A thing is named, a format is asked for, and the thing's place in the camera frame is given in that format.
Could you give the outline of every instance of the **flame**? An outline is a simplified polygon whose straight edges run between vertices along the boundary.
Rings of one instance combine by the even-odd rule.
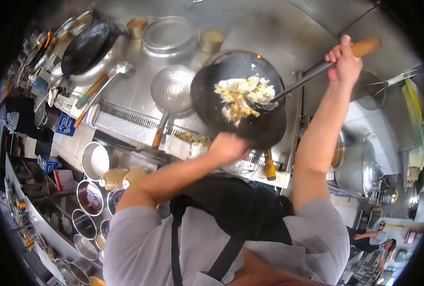
[[[48,46],[48,44],[50,43],[50,40],[51,40],[51,32],[49,31],[48,32],[48,37],[47,37],[47,40],[45,41],[45,48]]]

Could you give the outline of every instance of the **pot lid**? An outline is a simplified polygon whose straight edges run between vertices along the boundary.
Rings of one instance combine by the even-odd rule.
[[[374,153],[374,146],[369,140],[364,141],[363,147],[363,191],[367,194],[373,188],[373,184],[376,180],[376,172],[378,169],[376,163],[376,155]]]

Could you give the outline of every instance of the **drain grate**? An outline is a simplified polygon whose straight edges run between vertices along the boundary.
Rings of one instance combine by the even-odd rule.
[[[108,114],[111,114],[113,116],[116,116],[118,118],[127,120],[132,123],[136,123],[138,125],[151,128],[151,129],[157,129],[158,123],[155,121],[142,117],[134,112],[128,111],[128,110],[121,110],[120,108],[113,107],[111,105],[101,103],[101,111],[104,111]]]

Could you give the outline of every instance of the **blue sign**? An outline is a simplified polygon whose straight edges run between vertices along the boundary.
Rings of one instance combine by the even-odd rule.
[[[67,136],[74,136],[75,132],[75,119],[61,112],[60,121],[56,124],[56,132]]]

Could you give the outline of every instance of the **bucket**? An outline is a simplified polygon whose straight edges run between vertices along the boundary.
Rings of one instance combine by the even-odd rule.
[[[60,121],[60,111],[55,107],[47,106],[44,102],[40,105],[34,116],[34,123],[37,127],[47,127],[49,129],[56,129],[56,125]]]

